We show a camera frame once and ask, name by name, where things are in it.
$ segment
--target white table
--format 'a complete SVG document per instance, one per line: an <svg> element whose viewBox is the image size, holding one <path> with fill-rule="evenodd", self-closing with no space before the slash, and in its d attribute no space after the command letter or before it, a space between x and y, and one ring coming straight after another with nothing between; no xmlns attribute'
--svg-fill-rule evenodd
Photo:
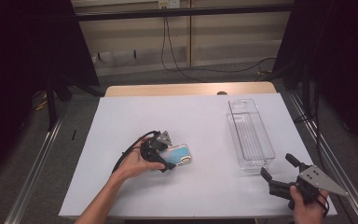
<svg viewBox="0 0 358 224"><path fill-rule="evenodd" d="M275 180L295 181L298 170L285 154L312 162L278 93L103 98L60 216L78 217L110 176L121 152L152 130L167 130L174 144L187 143L193 161L164 174L146 172L127 181L110 217L291 216L287 200L269 195L269 186L258 173L241 171L237 164L227 101L246 98L255 99L276 153L269 172ZM329 215L336 214L330 205Z"/></svg>

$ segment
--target electrical cable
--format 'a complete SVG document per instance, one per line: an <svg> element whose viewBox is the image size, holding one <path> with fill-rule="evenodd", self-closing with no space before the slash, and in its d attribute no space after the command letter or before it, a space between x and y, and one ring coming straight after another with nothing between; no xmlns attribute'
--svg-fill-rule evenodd
<svg viewBox="0 0 358 224"><path fill-rule="evenodd" d="M274 78L281 77L282 74L283 74L285 71L287 71L287 70L289 70L289 69L295 67L296 64L297 64L297 60L291 60L289 63L285 64L283 67L279 68L279 69L276 70L276 71L273 71L273 72L272 72L270 75L268 75L267 77L263 77L263 78L261 79L261 81L271 81L271 80L274 79Z"/></svg>
<svg viewBox="0 0 358 224"><path fill-rule="evenodd" d="M320 196L322 196L322 198L324 198L324 201L326 203L327 206L325 206L323 203L321 203L321 201L319 201L318 199L316 199L316 203L318 203L322 209L324 210L324 217L327 216L328 211L330 210L330 203L327 201L327 198L324 197L321 193L319 193Z"/></svg>
<svg viewBox="0 0 358 224"><path fill-rule="evenodd" d="M127 148L127 150L125 152L123 152L123 154L121 155L121 157L118 159L118 161L116 162L115 168L113 168L113 171L116 171L117 168L120 166L120 164L124 161L124 159L132 152L132 150L134 149L134 146L136 144L138 144L142 139L146 138L148 135L150 135L151 133L156 134L158 133L157 131L151 131L148 132L144 135L142 135L141 137L138 138L138 140L136 140L129 148Z"/></svg>
<svg viewBox="0 0 358 224"><path fill-rule="evenodd" d="M311 104L311 111L313 109L313 114L310 115L309 117L307 117L307 115L305 115L305 114L301 115L297 119L301 119L301 118L304 118L304 119L301 119L301 120L295 119L294 122L300 122L300 121L306 122L306 121L310 121L311 119L315 119L315 126L316 126L316 130L315 130L316 131L316 139L315 139L316 140L316 152L318 154L319 161L320 161L320 163L322 165L322 170L326 173L324 160L322 158L322 150L321 150L321 147L320 147L320 144L321 144L321 129L320 129L320 122L319 122L319 101L320 101L319 85L317 83L315 83L314 90L313 90L313 101L312 101L312 104ZM342 202L341 197L337 196L337 199L338 199L339 203L341 204L341 207L344 210L345 215L350 220L350 223L353 224L354 222L353 222L352 218L349 216L349 212L346 209L346 207L344 206L344 203ZM328 201L326 199L325 199L325 201L326 201L327 206L329 208L330 205L328 204Z"/></svg>
<svg viewBox="0 0 358 224"><path fill-rule="evenodd" d="M269 75L271 75L272 74L272 71L263 71L263 70L261 70L261 63L262 62L264 62L264 60L262 60L262 61L260 61L258 64L257 64L257 66L258 66L258 72L257 72L257 74L258 74L258 76L255 78L255 82L257 82L257 81L259 81L260 80L260 78L263 78L263 76L261 76L261 75L266 75L266 74L269 74Z"/></svg>
<svg viewBox="0 0 358 224"><path fill-rule="evenodd" d="M166 33L168 33L168 39L169 39L169 43L170 43L170 47L171 47L171 54L172 54L172 57L173 57L173 61L175 63L175 66L176 66L176 69L170 69L170 68L167 68L165 66L165 63L163 61L163 54L164 54L164 49L165 49L165 42L166 42ZM173 53L173 49L172 49L172 41L171 41L171 34L170 34L170 26L168 24L168 18L164 17L164 38L163 38L163 43L162 43L162 50L161 50L161 55L160 55L160 58L161 58L161 63L162 63L162 66L164 67L165 70L167 71L171 71L171 72L181 72L181 74L184 76L184 77L187 77L187 78L190 78L190 79L195 79L197 81L200 81L200 82L206 82L204 80L200 80L198 78L194 78L194 77L189 77L187 76L186 74L183 73L183 71L186 71L186 70L194 70L194 71L210 71L210 72L220 72L220 73L239 73L239 72L246 72L248 70L251 70L252 68L258 66L260 68L260 64L267 61L267 60L276 60L275 57L268 57L268 58L265 58L261 61L259 61L258 63L255 63L254 65L250 66L250 67L247 67L247 68L244 68L244 69L239 69L239 70L216 70L216 69L208 69L208 68L193 68L193 67L190 67L190 68L179 68L177 62L176 62L176 59L175 59L175 56L174 56L174 53Z"/></svg>
<svg viewBox="0 0 358 224"><path fill-rule="evenodd" d="M193 80L196 80L198 82L203 82L203 83L206 83L206 81L204 80L201 80L201 79L198 79L198 78L195 78L195 77L189 77L187 76L185 73L183 73L182 69L179 68L177 62L176 62L176 59L175 59L175 55L173 54L173 48L172 48L172 41L171 41L171 35L170 35L170 26L168 24L168 18L164 17L164 40L163 40L163 43L162 43L162 50L161 50L161 62L162 62L162 66L164 66L164 68L168 71L173 71L173 72L180 72L182 74L182 76L186 77L186 78L189 78L189 79L193 79ZM167 30L167 33L168 33L168 39L169 39L169 42L170 42L170 46L171 46L171 53L172 53L172 57L173 57L173 61L175 63L175 66L177 68L177 70L172 70L172 69L169 69L165 66L164 64L164 61L163 61L163 53L164 53L164 48L165 48L165 33L166 33L166 30Z"/></svg>

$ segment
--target transparent plastic box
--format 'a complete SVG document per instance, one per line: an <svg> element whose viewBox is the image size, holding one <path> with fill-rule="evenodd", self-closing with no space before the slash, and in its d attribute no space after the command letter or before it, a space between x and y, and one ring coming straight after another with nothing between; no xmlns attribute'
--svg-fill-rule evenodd
<svg viewBox="0 0 358 224"><path fill-rule="evenodd" d="M241 170L268 168L275 153L255 101L229 101L227 119Z"/></svg>

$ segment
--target hand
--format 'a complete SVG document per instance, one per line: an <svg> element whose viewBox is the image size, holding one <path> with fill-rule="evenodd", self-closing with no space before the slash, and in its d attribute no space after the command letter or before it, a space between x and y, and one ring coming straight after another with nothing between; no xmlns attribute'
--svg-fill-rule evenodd
<svg viewBox="0 0 358 224"><path fill-rule="evenodd" d="M328 191L321 189L319 192L327 199ZM296 186L290 187L290 194L295 201L294 219L296 224L322 224L324 210L319 204L304 204L303 197ZM318 200L325 204L325 199L321 195Z"/></svg>
<svg viewBox="0 0 358 224"><path fill-rule="evenodd" d="M145 170L164 169L164 164L160 162L148 162L142 158L140 146L145 140L147 140L147 138L139 141L139 143L134 146L132 152L124 159L115 173L120 173L124 179L128 179L140 175Z"/></svg>

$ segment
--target metal frame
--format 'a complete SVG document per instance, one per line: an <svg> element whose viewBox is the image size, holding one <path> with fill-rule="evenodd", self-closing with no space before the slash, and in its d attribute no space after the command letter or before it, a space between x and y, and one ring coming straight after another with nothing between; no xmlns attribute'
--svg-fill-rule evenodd
<svg viewBox="0 0 358 224"><path fill-rule="evenodd" d="M37 179L42 172L43 166L48 158L48 154L51 150L51 147L54 143L55 138L57 137L58 131L62 124L62 118L65 115L70 103L64 103L62 106L62 112L52 127L51 131L48 132L45 142L40 148L39 154L37 155L36 160L34 161L34 165L27 176L27 179L24 182L24 185L21 188L21 192L11 207L7 219L5 220L5 224L17 224L20 223L22 216L25 212L28 202L31 199L32 193L34 192L34 187L36 185Z"/></svg>
<svg viewBox="0 0 358 224"><path fill-rule="evenodd" d="M76 13L78 21L106 21L123 19L141 19L157 17L181 17L181 16L201 16L219 14L242 14L242 13L261 13L261 12L284 12L291 11L294 4L262 5L249 7L188 7L170 8L156 10L139 10L125 12L104 12L104 13Z"/></svg>
<svg viewBox="0 0 358 224"><path fill-rule="evenodd" d="M299 115L305 114L305 111L302 108L303 104L298 94L291 92L290 96L292 98L293 104L296 106L296 110L298 114ZM314 121L305 120L304 125L307 127L308 131L310 132L310 135L312 136L313 140L316 143L316 137L317 137L316 123ZM319 136L320 136L320 148L322 150L324 160L327 162L338 184L349 193L348 200L351 203L354 212L358 216L358 189L353 185L353 183L351 182L345 171L342 169L341 164L338 162L338 159L336 158L333 151L331 150L331 147L327 144L326 140L324 139L324 136L321 133Z"/></svg>

